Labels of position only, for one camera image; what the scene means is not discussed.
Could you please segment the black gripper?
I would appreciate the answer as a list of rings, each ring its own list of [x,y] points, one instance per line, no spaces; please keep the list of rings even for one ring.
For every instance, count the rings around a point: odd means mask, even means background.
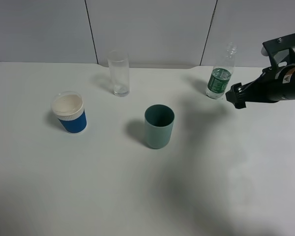
[[[245,102],[275,103],[295,100],[295,64],[267,72],[255,81],[237,83],[225,93],[226,100],[236,109],[246,108]]]

